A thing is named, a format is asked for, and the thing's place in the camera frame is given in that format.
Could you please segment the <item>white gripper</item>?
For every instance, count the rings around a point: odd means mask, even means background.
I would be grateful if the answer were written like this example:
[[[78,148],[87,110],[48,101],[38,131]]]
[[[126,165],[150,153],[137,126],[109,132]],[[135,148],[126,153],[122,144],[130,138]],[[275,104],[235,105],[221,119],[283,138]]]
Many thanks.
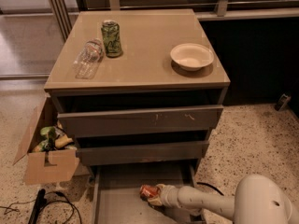
[[[178,191],[172,185],[157,184],[156,187],[160,190],[159,196],[148,198],[148,203],[153,206],[166,206],[180,208],[181,204],[178,201]]]

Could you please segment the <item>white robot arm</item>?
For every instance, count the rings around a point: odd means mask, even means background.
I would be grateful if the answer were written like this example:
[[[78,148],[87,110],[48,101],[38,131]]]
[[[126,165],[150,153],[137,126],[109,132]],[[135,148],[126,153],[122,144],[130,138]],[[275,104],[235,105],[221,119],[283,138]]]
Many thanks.
[[[206,209],[234,224],[299,224],[299,211],[282,189],[262,175],[248,175],[237,185],[234,197],[204,193],[183,186],[158,184],[148,202],[185,210]]]

